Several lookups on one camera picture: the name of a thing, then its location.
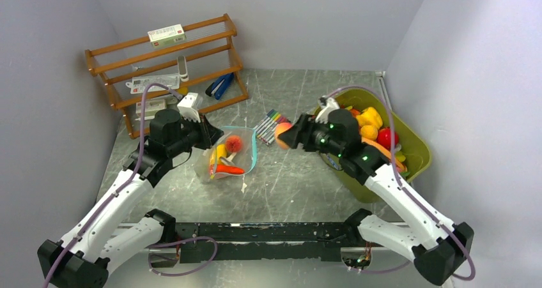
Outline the toy peach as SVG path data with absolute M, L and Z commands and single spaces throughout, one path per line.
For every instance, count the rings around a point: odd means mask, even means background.
M 230 135 L 225 141 L 226 151 L 228 153 L 239 153 L 243 148 L 243 140 L 239 135 Z
M 283 122 L 283 123 L 279 123 L 275 128 L 274 139 L 275 139 L 277 145 L 281 149 L 287 150 L 287 149 L 290 148 L 289 145 L 287 145 L 287 143 L 285 143 L 279 137 L 280 137 L 281 134 L 288 131 L 291 127 L 292 127 L 292 124 L 290 122 Z

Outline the olive green plastic bin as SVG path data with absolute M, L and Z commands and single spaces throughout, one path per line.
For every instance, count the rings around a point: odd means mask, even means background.
M 354 87 L 333 92 L 332 97 L 340 107 L 349 110 L 354 118 L 365 108 L 374 107 L 383 120 L 381 129 L 390 127 L 385 104 L 374 93 L 361 87 Z M 399 144 L 396 146 L 396 157 L 407 167 L 407 171 L 399 173 L 410 183 L 430 166 L 431 152 L 426 143 L 395 113 L 392 113 L 392 117 L 394 131 L 399 136 Z M 381 201 L 381 198 L 377 194 L 344 173 L 339 166 L 337 157 L 324 155 L 322 159 L 330 166 L 340 182 L 349 189 L 358 201 L 362 203 L 376 203 Z

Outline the yellow toy bell pepper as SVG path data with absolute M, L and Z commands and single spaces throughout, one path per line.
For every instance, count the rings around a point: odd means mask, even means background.
M 382 117 L 374 107 L 365 108 L 355 118 L 360 127 L 370 125 L 379 130 L 383 126 Z

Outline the white green box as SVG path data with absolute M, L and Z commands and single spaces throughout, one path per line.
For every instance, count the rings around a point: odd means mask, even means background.
M 185 31 L 180 24 L 148 31 L 147 34 L 150 44 L 154 49 L 170 47 L 187 39 Z

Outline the wooden three-tier rack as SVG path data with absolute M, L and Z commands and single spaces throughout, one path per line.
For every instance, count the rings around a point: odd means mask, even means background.
M 139 137 L 139 119 L 136 103 L 147 84 L 159 82 L 175 88 L 179 93 L 198 93 L 204 114 L 223 109 L 249 99 L 249 92 L 242 83 L 240 72 L 243 63 L 233 39 L 238 31 L 227 14 L 184 26 L 186 40 L 163 49 L 153 49 L 147 36 L 85 50 L 88 71 L 99 77 L 110 106 L 120 111 L 127 134 Z M 185 56 L 189 80 L 181 82 L 177 57 Z M 234 73 L 231 85 L 220 100 L 205 94 L 207 87 L 221 75 Z

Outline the white upright device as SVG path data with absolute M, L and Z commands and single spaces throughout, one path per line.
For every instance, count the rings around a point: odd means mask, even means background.
M 189 80 L 187 60 L 185 56 L 177 57 L 178 74 L 181 82 L 187 82 Z

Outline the clear zip top bag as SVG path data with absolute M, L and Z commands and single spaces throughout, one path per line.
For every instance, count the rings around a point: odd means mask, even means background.
M 204 183 L 244 176 L 256 166 L 255 130 L 239 126 L 224 126 L 221 130 L 219 140 L 204 150 L 194 164 L 196 176 Z

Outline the yellow toy lemon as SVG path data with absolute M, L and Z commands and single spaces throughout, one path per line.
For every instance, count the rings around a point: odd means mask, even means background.
M 379 128 L 374 125 L 364 125 L 360 128 L 360 135 L 363 139 L 376 141 L 378 138 Z

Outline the orange toy papaya slice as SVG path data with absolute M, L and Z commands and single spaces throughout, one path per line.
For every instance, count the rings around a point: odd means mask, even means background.
M 385 149 L 381 144 L 379 144 L 379 143 L 377 143 L 377 142 L 375 142 L 373 140 L 367 139 L 365 137 L 362 137 L 361 141 L 363 143 L 369 144 L 370 146 L 373 146 L 374 148 L 377 148 L 377 150 L 379 150 L 379 152 L 381 152 L 389 160 L 392 160 L 391 152 L 388 149 Z M 394 158 L 394 162 L 395 162 L 395 165 L 396 165 L 399 172 L 407 171 L 407 167 L 402 162 L 400 162 L 396 156 Z

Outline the small white box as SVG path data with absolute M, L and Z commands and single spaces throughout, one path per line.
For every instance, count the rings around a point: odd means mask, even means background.
M 151 99 L 144 103 L 137 102 L 135 107 L 137 119 L 143 117 L 145 120 L 149 120 L 153 119 L 158 111 L 166 109 L 167 103 L 165 99 Z

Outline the red toy carrot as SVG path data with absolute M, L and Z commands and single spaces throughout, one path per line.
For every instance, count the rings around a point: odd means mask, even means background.
M 219 164 L 216 166 L 215 173 L 242 175 L 245 174 L 245 171 L 240 167 Z

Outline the red toy pomegranate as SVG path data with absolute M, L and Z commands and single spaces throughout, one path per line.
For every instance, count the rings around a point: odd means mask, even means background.
M 382 128 L 378 132 L 376 142 L 385 149 L 392 150 L 399 144 L 399 136 L 390 128 Z

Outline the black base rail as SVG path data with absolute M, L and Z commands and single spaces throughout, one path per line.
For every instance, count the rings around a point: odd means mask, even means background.
M 356 264 L 374 245 L 345 222 L 178 222 L 176 233 L 188 240 L 180 245 L 181 263 L 319 259 Z

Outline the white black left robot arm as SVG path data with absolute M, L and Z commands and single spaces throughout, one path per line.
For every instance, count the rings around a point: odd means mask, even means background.
M 159 209 L 116 237 L 112 234 L 141 197 L 173 169 L 178 155 L 209 149 L 223 134 L 196 110 L 158 111 L 148 135 L 140 137 L 106 194 L 59 241 L 47 239 L 38 248 L 44 287 L 103 287 L 109 275 L 140 250 L 178 245 L 175 217 Z

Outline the coloured marker pen set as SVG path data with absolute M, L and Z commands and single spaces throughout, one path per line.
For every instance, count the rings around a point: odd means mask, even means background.
M 270 110 L 254 127 L 256 138 L 268 146 L 271 145 L 277 125 L 284 122 L 290 122 L 290 120 L 275 109 Z

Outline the yellow toy mango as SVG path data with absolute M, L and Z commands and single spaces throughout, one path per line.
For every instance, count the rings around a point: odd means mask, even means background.
M 211 153 L 209 159 L 209 169 L 214 171 L 218 166 L 225 165 L 223 159 L 228 155 L 225 144 L 218 144 Z

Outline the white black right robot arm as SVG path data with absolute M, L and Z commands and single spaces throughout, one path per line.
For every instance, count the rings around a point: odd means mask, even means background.
M 275 139 L 283 148 L 301 145 L 307 152 L 336 156 L 344 173 L 377 194 L 407 224 L 400 227 L 371 213 L 359 216 L 345 229 L 349 244 L 368 241 L 392 250 L 433 285 L 450 277 L 474 279 L 471 226 L 454 223 L 423 199 L 397 172 L 394 160 L 362 141 L 359 124 L 349 111 L 303 114 L 293 124 L 279 124 Z

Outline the blue stapler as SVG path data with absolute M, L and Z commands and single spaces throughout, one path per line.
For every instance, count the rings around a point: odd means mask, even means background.
M 205 94 L 209 97 L 214 97 L 216 100 L 220 100 L 224 92 L 231 85 L 234 77 L 234 73 L 221 75 L 218 79 L 216 79 L 212 84 L 207 87 L 207 89 L 205 90 Z

